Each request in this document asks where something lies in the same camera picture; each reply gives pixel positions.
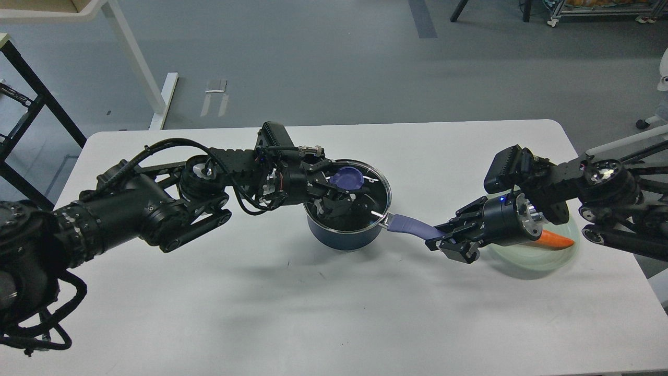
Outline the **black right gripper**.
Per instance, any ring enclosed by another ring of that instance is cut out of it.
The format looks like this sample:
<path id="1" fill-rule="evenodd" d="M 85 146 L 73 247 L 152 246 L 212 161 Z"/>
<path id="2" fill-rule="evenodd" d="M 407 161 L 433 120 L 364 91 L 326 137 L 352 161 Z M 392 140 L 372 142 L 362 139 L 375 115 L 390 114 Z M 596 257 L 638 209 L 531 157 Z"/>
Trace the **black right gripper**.
<path id="1" fill-rule="evenodd" d="M 523 192 L 510 191 L 489 199 L 477 198 L 436 229 L 436 238 L 425 240 L 430 250 L 441 251 L 450 260 L 472 264 L 480 257 L 479 245 L 511 246 L 539 240 L 543 214 Z M 478 237 L 478 241 L 454 237 Z"/>

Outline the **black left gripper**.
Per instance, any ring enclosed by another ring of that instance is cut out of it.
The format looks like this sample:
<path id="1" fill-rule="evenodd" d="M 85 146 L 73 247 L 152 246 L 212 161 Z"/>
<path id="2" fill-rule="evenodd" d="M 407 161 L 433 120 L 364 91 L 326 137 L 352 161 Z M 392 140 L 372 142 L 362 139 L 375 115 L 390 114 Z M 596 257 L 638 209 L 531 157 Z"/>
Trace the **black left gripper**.
<path id="1" fill-rule="evenodd" d="M 369 193 L 371 184 L 377 183 L 377 171 L 360 160 L 304 157 L 283 161 L 277 167 L 278 181 L 269 199 L 282 205 L 314 200 L 315 216 L 320 221 L 365 215 L 366 207 L 356 194 Z"/>

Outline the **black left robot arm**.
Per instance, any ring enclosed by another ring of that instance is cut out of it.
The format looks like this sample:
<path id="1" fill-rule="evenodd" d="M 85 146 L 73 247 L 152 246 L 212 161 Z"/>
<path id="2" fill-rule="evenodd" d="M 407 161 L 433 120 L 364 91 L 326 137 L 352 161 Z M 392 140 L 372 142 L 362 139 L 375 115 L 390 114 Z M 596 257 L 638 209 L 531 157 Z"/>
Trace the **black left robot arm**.
<path id="1" fill-rule="evenodd" d="M 146 146 L 64 207 L 2 202 L 2 344 L 28 356 L 70 348 L 61 321 L 87 293 L 71 269 L 135 238 L 176 250 L 231 219 L 227 189 L 251 216 L 303 204 L 318 219 L 363 228 L 388 199 L 380 178 L 320 147 L 259 139 L 253 149 L 220 149 L 184 138 Z"/>

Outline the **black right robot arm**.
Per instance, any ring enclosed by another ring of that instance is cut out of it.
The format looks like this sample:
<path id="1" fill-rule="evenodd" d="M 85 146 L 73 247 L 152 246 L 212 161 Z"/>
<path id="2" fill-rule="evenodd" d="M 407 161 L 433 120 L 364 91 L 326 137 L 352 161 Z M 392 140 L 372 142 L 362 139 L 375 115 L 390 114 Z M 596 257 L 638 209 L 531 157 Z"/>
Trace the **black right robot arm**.
<path id="1" fill-rule="evenodd" d="M 566 202 L 580 201 L 587 221 L 583 236 L 599 245 L 666 261 L 666 183 L 648 179 L 666 166 L 642 159 L 666 142 L 616 159 L 581 155 L 554 164 L 518 145 L 498 152 L 484 179 L 486 196 L 461 207 L 436 227 L 425 245 L 449 259 L 470 264 L 478 248 L 537 241 L 543 223 L 562 225 Z"/>

